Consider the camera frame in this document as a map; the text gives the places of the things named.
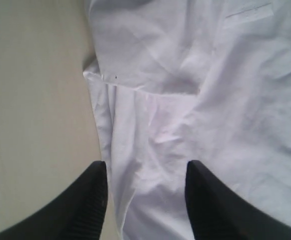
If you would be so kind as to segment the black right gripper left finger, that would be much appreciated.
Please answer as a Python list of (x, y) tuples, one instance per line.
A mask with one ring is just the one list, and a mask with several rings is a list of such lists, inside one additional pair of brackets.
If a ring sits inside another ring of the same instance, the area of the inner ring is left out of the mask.
[(93, 162), (49, 204), (0, 232), (0, 240), (98, 240), (108, 205), (106, 164)]

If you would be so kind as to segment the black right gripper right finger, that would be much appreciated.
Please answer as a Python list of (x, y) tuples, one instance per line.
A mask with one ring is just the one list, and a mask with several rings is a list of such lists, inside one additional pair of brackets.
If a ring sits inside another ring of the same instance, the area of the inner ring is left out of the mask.
[(196, 240), (291, 240), (291, 227), (257, 209), (199, 160), (187, 163), (185, 202)]

